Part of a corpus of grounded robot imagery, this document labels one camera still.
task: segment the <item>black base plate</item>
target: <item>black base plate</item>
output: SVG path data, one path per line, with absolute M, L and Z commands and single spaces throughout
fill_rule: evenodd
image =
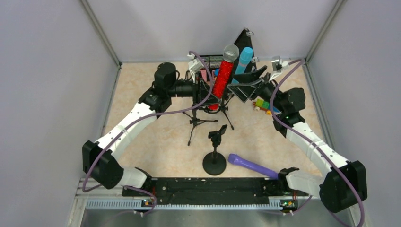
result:
M 149 192 L 157 196 L 158 204 L 243 205 L 268 204 L 269 196 L 291 196 L 292 191 L 280 190 L 278 180 L 268 178 L 152 178 Z M 146 196 L 133 190 L 123 190 L 122 196 Z
M 213 155 L 213 152 L 211 152 L 203 158 L 203 169 L 206 171 L 206 173 L 212 176 L 222 174 L 226 169 L 226 166 L 226 159 L 220 153 Z

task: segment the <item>light blue cylinder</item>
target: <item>light blue cylinder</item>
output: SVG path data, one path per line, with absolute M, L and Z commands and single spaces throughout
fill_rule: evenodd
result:
M 252 56 L 253 56 L 252 48 L 245 47 L 242 50 L 241 55 L 239 56 L 239 62 L 238 62 L 238 66 L 235 70 L 235 74 L 242 74 L 245 72 L 246 66 L 248 66 L 249 62 L 251 62 Z M 237 84 L 238 81 L 233 79 L 232 83 Z

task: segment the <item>pink object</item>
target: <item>pink object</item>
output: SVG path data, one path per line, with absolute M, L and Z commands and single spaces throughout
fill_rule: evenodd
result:
M 208 74 L 206 73 L 205 69 L 200 70 L 200 73 L 202 74 L 203 81 L 208 81 Z

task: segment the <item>beige floor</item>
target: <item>beige floor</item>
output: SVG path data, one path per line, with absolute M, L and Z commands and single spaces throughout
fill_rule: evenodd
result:
M 185 74 L 188 67 L 186 62 L 174 62 L 174 64 L 181 75 Z M 258 67 L 264 64 L 271 70 L 271 63 L 268 61 L 259 62 Z M 158 65 L 159 63 L 123 64 L 106 132 L 125 117 L 151 85 Z M 301 111 L 301 115 L 312 130 L 318 136 L 322 136 L 302 68 L 283 84 L 281 90 L 285 91 L 292 87 L 305 89 L 306 109 Z M 168 110 L 184 109 L 191 104 L 190 98 L 174 98 Z M 253 110 L 251 101 L 243 104 L 234 98 L 228 106 L 228 115 L 235 130 L 228 127 L 218 147 L 218 152 L 226 158 L 230 153 L 235 153 L 275 171 L 295 166 L 312 174 L 319 174 L 305 154 L 274 129 L 271 116 L 267 116 L 263 111 Z M 192 127 L 189 118 L 182 113 L 161 116 L 127 147 L 119 160 L 120 165 L 137 166 L 153 177 L 211 177 L 202 168 L 203 157 L 213 149 L 208 139 L 208 132 L 216 131 L 228 122 L 222 113 L 215 115 L 198 113 L 201 119 L 218 119 L 219 122 L 208 122 L 198 126 L 189 147 L 187 141 Z M 227 163 L 225 172 L 219 175 L 219 177 L 261 176 L 259 173 L 230 163 Z

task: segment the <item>black tripod stand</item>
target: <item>black tripod stand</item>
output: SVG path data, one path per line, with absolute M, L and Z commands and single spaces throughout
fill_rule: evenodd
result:
M 230 100 L 234 97 L 234 94 L 228 94 L 228 99 L 227 99 L 227 101 L 226 102 L 224 102 L 224 100 L 221 102 L 221 104 L 218 106 L 218 108 L 219 108 L 219 111 L 221 111 L 221 112 L 223 112 L 223 114 L 224 114 L 224 116 L 227 118 L 227 120 L 228 120 L 228 123 L 230 123 L 230 126 L 231 126 L 231 129 L 232 130 L 234 130 L 234 126 L 232 125 L 232 123 L 231 123 L 231 121 L 230 121 L 230 119 L 228 118 L 228 116 L 227 116 L 227 113 L 226 113 L 226 111 L 228 111 L 228 106 L 227 106 L 227 104 L 230 102 Z
M 196 126 L 206 123 L 206 122 L 218 122 L 218 120 L 201 120 L 201 119 L 197 118 L 196 117 L 196 109 L 192 109 L 192 116 L 187 114 L 186 112 L 183 112 L 183 114 L 187 115 L 190 118 L 189 124 L 193 125 L 192 130 L 191 130 L 191 135 L 189 136 L 189 140 L 188 140 L 188 146 L 191 144 L 192 133 Z

